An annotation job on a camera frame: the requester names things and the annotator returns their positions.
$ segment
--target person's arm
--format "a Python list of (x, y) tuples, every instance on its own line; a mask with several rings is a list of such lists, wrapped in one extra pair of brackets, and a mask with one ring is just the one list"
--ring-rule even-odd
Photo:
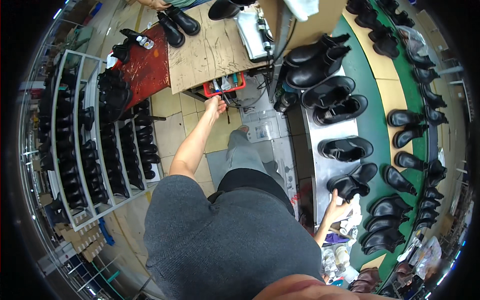
[(170, 3), (166, 3), (163, 0), (137, 0), (140, 4), (150, 7), (151, 9), (157, 10), (159, 12), (166, 10), (170, 6)]
[(336, 198), (338, 197), (338, 190), (334, 189), (332, 193), (332, 201), (328, 205), (327, 209), (325, 210), (324, 217), (322, 222), (320, 223), (320, 227), (318, 228), (317, 233), (313, 237), (315, 242), (322, 247), (325, 238), (327, 236), (328, 229), (332, 225), (332, 223), (341, 216), (345, 210), (350, 206), (348, 203), (343, 203), (342, 205), (336, 204)]
[(197, 181), (194, 174), (202, 159), (208, 135), (213, 124), (226, 107), (225, 101), (220, 100), (220, 96), (205, 101), (205, 113), (178, 148), (175, 157), (173, 157), (169, 175), (184, 175)]

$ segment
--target grey sweatpants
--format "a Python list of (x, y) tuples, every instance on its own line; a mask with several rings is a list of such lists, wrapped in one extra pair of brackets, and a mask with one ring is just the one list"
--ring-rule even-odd
[(254, 169), (265, 173), (275, 179), (282, 189), (284, 189), (283, 178), (276, 171), (278, 164), (274, 160), (263, 163), (260, 154), (258, 154), (258, 151), (248, 140), (247, 133), (241, 130), (234, 130), (230, 134), (230, 140), (228, 142), (227, 161), (223, 167), (223, 176), (225, 176), (228, 171), (238, 168)]

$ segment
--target worker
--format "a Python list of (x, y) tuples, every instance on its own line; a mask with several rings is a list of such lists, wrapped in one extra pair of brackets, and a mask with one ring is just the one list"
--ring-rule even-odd
[(337, 205), (334, 190), (312, 238), (248, 141), (247, 126), (230, 134), (225, 175), (206, 198), (195, 171), (226, 106), (219, 96), (205, 101), (205, 113), (153, 192), (145, 217), (146, 267), (162, 292), (169, 300), (384, 299), (325, 284), (319, 245), (349, 204)]
[(153, 10), (158, 12), (164, 11), (170, 6), (175, 6), (180, 8), (183, 11), (195, 7), (197, 5), (209, 2), (210, 0), (171, 0), (170, 2), (165, 2), (164, 0), (137, 0), (141, 4), (150, 7)]

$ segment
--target red workbench surface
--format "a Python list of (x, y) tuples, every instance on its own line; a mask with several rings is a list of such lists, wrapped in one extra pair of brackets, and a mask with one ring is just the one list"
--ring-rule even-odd
[(155, 24), (142, 33), (154, 42), (154, 46), (147, 50), (132, 45), (130, 60), (124, 65), (118, 62), (114, 66), (123, 71), (123, 79), (131, 85), (133, 98), (127, 109), (170, 86), (167, 39), (162, 26)]

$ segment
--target grey pants leg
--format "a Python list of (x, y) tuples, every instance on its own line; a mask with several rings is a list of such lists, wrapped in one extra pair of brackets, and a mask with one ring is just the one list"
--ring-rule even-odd
[(264, 164), (257, 150), (247, 138), (247, 133), (241, 130), (234, 130), (230, 134), (228, 142), (227, 161), (224, 166), (224, 173), (238, 168), (248, 168), (265, 173), (275, 179), (283, 188), (283, 178), (274, 170), (275, 162)]

